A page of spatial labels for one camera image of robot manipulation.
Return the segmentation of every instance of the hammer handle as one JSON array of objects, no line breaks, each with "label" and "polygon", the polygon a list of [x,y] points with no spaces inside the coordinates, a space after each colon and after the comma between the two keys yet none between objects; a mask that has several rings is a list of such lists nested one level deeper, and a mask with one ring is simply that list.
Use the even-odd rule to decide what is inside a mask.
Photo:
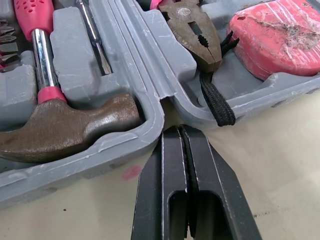
[{"label": "hammer handle", "polygon": [[31,42],[32,31],[53,31],[54,5],[52,0],[14,0],[15,15],[26,37]]},{"label": "hammer handle", "polygon": [[134,99],[120,93],[94,110],[76,110],[53,99],[36,106],[20,129],[0,132],[0,157],[22,163],[47,163],[89,148],[110,132],[137,127],[140,117]]}]

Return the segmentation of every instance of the pink tape measure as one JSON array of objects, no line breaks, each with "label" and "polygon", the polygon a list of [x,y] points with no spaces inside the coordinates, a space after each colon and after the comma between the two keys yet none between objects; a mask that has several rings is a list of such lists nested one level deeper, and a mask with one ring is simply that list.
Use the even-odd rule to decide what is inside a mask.
[{"label": "pink tape measure", "polygon": [[305,0],[275,0],[241,10],[228,31],[234,49],[257,78],[274,73],[314,76],[320,72],[320,14]]}]

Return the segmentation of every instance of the tool case compartment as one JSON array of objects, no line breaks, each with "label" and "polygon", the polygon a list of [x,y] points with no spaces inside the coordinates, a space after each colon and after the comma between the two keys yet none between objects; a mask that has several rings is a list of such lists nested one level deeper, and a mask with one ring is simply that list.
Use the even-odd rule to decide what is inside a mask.
[{"label": "tool case compartment", "polygon": [[[127,132],[104,135],[87,150],[54,162],[35,165],[0,159],[0,208],[50,194],[79,178],[95,177],[146,153],[164,126],[161,99],[170,98],[186,124],[201,130],[217,127],[201,93],[197,64],[178,43],[159,10],[143,11],[135,0],[90,1],[113,72],[101,76],[85,23],[73,0],[53,2],[53,63],[70,106],[94,109],[115,94],[127,92],[135,97],[144,122]],[[206,0],[201,8],[223,40],[235,12],[260,2]],[[18,25],[11,0],[0,1],[0,18]],[[23,65],[0,73],[0,131],[23,126],[37,104],[31,46],[26,44],[22,50]],[[318,75],[276,73],[262,82],[232,51],[223,58],[212,82],[237,121],[320,88]]]}]

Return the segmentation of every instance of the metal tool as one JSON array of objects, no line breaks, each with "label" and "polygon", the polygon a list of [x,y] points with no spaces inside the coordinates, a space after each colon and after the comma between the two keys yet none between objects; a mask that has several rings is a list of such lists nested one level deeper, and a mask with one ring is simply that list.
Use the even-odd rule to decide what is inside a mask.
[{"label": "metal tool", "polygon": [[2,35],[0,36],[0,44],[9,44],[17,40],[16,36]]},{"label": "metal tool", "polygon": [[0,26],[8,26],[8,20],[7,19],[0,19]]},{"label": "metal tool", "polygon": [[16,42],[6,43],[6,44],[0,44],[0,54],[12,54],[18,52],[18,45]]},{"label": "metal tool", "polygon": [[12,35],[15,33],[15,29],[12,26],[1,26],[0,25],[0,36]]},{"label": "metal tool", "polygon": [[52,99],[37,105],[22,128],[0,132],[0,156],[17,162],[47,163],[82,152],[107,133],[127,131],[139,124],[136,103],[128,93],[88,111]]},{"label": "metal tool", "polygon": [[205,135],[163,132],[142,170],[131,240],[261,240],[235,172]]},{"label": "metal tool", "polygon": [[1,65],[10,64],[15,61],[18,61],[19,59],[20,57],[16,53],[0,56],[0,64]]},{"label": "metal tool", "polygon": [[105,53],[102,47],[102,42],[100,35],[96,26],[96,23],[93,19],[89,4],[86,0],[75,0],[75,5],[80,10],[82,17],[85,22],[86,30],[89,35],[92,46],[96,47],[99,55],[99,60],[101,63],[101,68],[103,70],[103,75],[111,74],[110,65],[105,57]]},{"label": "metal tool", "polygon": [[3,74],[3,73],[7,73],[7,72],[10,72],[10,71],[13,71],[19,66],[21,66],[21,64],[19,64],[19,63],[12,64],[12,65],[9,65],[9,66],[5,66],[3,68],[0,68],[0,73]]},{"label": "metal tool", "polygon": [[134,99],[128,93],[112,97],[102,107],[72,109],[59,87],[48,34],[53,30],[53,3],[14,0],[16,17],[34,49],[38,105],[20,129],[0,133],[0,156],[27,163],[47,163],[84,151],[109,132],[140,124]]},{"label": "metal tool", "polygon": [[178,42],[192,54],[205,73],[220,66],[222,54],[217,29],[209,16],[197,5],[199,0],[163,0],[160,11]]}]

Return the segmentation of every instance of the tool case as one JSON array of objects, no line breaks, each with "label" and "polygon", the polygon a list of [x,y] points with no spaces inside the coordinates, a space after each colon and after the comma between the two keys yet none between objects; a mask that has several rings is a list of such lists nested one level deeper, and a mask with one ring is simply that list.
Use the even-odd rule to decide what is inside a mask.
[{"label": "tool case", "polygon": [[[201,9],[212,19],[223,40],[233,15],[261,2],[268,1],[206,0]],[[320,9],[316,0],[311,2],[315,9]],[[101,76],[74,1],[53,3],[53,63],[70,106],[94,109],[113,95],[126,92],[135,97],[144,122],[127,132],[106,134],[87,150],[54,162],[35,165],[0,159],[0,208],[32,201],[82,177],[103,174],[152,149],[164,126],[160,104],[164,98],[171,100],[187,125],[200,130],[217,127],[202,95],[197,64],[178,43],[159,10],[143,11],[135,0],[90,1],[113,72]],[[11,0],[0,1],[2,18],[19,28]],[[0,131],[23,126],[37,104],[32,47],[26,42],[20,45],[22,65],[0,73]],[[315,92],[320,88],[320,76],[276,73],[262,82],[230,51],[214,73],[212,83],[239,122]]]}]

